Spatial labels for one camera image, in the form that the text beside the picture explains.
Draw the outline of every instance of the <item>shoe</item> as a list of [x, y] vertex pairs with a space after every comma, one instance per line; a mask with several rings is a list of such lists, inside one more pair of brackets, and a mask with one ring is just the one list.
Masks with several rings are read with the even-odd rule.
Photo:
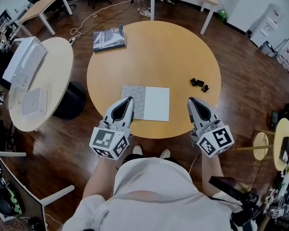
[[145, 6], [144, 9], [145, 10], [149, 10], [151, 12], [151, 8], [150, 7]]
[[145, 11], [139, 11], [140, 14], [146, 16], [146, 17], [151, 17], [151, 13], [149, 10], [145, 10]]
[[162, 159], [169, 158], [170, 157], [170, 150], [168, 150], [168, 149], [164, 150], [159, 157]]
[[134, 146], [133, 154], [143, 155], [143, 150], [139, 145]]

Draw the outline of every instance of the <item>wooden floor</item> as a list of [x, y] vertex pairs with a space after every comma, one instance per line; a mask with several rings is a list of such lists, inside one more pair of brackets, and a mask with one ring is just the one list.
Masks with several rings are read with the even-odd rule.
[[[112, 1], [115, 4], [126, 0]], [[93, 12], [86, 0], [73, 3], [77, 8], [72, 8], [72, 16], [62, 14], [57, 22], [50, 19], [57, 37], [69, 39], [70, 29], [79, 27]], [[101, 11], [96, 18], [88, 19], [80, 31], [88, 32], [129, 5], [124, 3]], [[106, 6], [107, 3], [99, 4], [94, 11]], [[201, 13], [196, 8], [156, 1], [156, 20], [185, 27], [198, 35], [214, 53], [222, 75], [217, 113], [229, 125], [235, 139], [235, 145], [220, 155], [222, 169], [226, 176], [253, 185], [260, 162], [253, 159], [252, 152], [236, 152], [235, 148], [250, 146], [254, 128], [268, 129], [270, 113], [289, 102], [289, 74], [275, 60], [262, 55], [247, 36], [225, 26], [216, 18], [211, 19], [205, 35], [200, 35], [206, 16], [206, 12]], [[144, 20], [149, 18], [139, 15], [134, 3], [127, 11], [101, 24], [95, 31]], [[38, 18], [29, 22], [28, 28], [40, 40], [52, 37]], [[86, 89], [87, 67], [92, 55], [92, 32], [77, 40], [73, 49], [72, 80], [80, 82]], [[92, 129], [102, 116], [96, 111], [88, 93], [87, 97], [83, 112], [74, 120], [62, 121], [53, 117], [38, 132], [22, 133], [22, 140], [18, 141], [19, 151], [28, 153], [26, 159], [6, 159], [21, 182], [38, 198], [44, 198], [70, 184], [75, 185], [75, 191], [46, 207], [46, 213], [60, 222], [65, 222], [74, 213], [98, 161], [88, 144]], [[141, 145], [147, 156], [159, 156], [164, 149], [170, 149], [171, 155], [187, 170], [199, 153], [192, 147], [188, 133], [162, 140], [133, 137], [132, 146], [135, 144]], [[263, 194], [275, 175], [273, 162], [264, 161], [255, 185], [257, 190]], [[191, 177], [201, 189], [201, 160], [193, 167]], [[48, 217], [47, 221], [50, 230], [59, 227]]]

